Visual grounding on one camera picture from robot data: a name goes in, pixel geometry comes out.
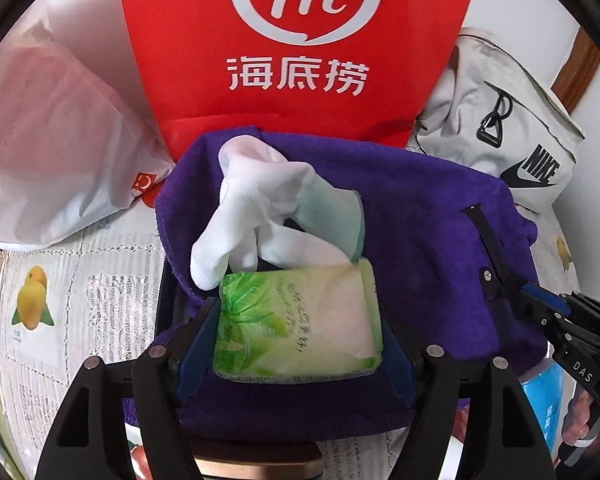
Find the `tissue box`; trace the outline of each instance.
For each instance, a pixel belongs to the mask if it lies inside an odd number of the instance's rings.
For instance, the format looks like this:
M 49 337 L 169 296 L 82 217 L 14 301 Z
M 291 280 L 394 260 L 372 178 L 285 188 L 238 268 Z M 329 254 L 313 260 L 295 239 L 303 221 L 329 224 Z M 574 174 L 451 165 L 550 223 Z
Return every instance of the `tissue box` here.
M 238 272 L 222 280 L 214 372 L 247 383 L 311 383 L 373 373 L 382 330 L 368 260 Z

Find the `black clamp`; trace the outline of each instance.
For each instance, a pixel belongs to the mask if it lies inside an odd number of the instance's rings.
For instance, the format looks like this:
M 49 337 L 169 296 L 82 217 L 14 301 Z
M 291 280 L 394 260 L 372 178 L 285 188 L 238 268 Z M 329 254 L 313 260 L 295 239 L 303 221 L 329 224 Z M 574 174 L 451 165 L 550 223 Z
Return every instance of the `black clamp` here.
M 586 439 L 594 438 L 600 430 L 600 302 L 577 292 L 557 295 L 535 283 L 527 283 L 507 266 L 500 243 L 480 205 L 463 212 L 478 230 L 493 265 L 493 272 L 489 268 L 481 271 L 488 272 L 490 277 L 488 283 L 482 279 L 485 295 L 506 297 L 519 319 L 541 327 L 554 346 L 554 361 L 593 398 L 589 419 L 592 430 Z M 493 298 L 488 301 L 492 310 Z M 562 444 L 558 455 L 571 466 L 581 454 L 582 448 Z
M 195 393 L 210 365 L 219 301 L 208 300 L 164 346 L 138 359 L 80 368 L 43 448 L 36 480 L 135 480 L 121 400 L 133 397 L 154 480 L 202 480 L 176 406 Z M 391 480 L 437 480 L 459 398 L 471 399 L 459 479 L 555 479 L 531 405 L 508 363 L 457 362 L 440 346 L 424 347 L 381 313 L 384 370 L 416 416 Z

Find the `nike logo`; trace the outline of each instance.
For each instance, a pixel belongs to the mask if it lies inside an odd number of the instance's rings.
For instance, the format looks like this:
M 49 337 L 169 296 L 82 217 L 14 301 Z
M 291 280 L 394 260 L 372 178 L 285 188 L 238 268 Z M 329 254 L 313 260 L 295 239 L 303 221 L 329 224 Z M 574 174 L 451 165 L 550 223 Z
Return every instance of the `nike logo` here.
M 536 180 L 520 177 L 518 174 L 520 167 Z M 538 144 L 529 158 L 525 158 L 504 170 L 500 174 L 500 178 L 507 186 L 512 188 L 551 187 L 555 184 L 551 184 L 549 179 L 554 176 L 558 168 L 560 168 L 560 163 Z

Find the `red object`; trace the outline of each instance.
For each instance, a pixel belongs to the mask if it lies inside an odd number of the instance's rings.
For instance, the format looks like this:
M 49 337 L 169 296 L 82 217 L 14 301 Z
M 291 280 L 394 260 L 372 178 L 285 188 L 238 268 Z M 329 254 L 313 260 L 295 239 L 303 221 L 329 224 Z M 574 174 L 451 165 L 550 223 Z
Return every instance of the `red object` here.
M 131 450 L 131 464 L 136 473 L 136 480 L 153 480 L 151 469 L 149 469 L 149 461 L 144 452 L 144 446 L 135 446 Z
M 162 184 L 164 184 L 164 181 L 159 182 L 151 189 L 149 189 L 149 191 L 142 193 L 140 197 L 142 198 L 142 201 L 144 202 L 145 206 L 150 207 L 151 209 L 155 209 L 155 199 L 158 198 L 158 194 L 162 189 Z
M 403 147 L 469 0 L 122 0 L 174 158 L 233 126 Z
M 460 442 L 464 444 L 466 438 L 466 427 L 469 423 L 469 407 L 456 410 L 454 415 L 454 426 L 451 430 L 451 435 L 456 437 Z

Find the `white glove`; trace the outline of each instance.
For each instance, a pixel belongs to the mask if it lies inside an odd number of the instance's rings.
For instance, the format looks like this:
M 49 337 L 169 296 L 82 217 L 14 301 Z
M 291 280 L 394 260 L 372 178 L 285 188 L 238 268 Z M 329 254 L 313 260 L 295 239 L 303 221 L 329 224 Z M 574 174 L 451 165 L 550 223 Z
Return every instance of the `white glove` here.
M 191 277 L 199 288 L 218 286 L 228 264 L 233 272 L 255 271 L 258 256 L 282 269 L 360 257 L 364 221 L 356 192 L 335 189 L 311 165 L 289 162 L 251 136 L 228 140 L 218 159 L 220 205 L 191 248 Z M 286 218 L 305 232 L 284 227 Z

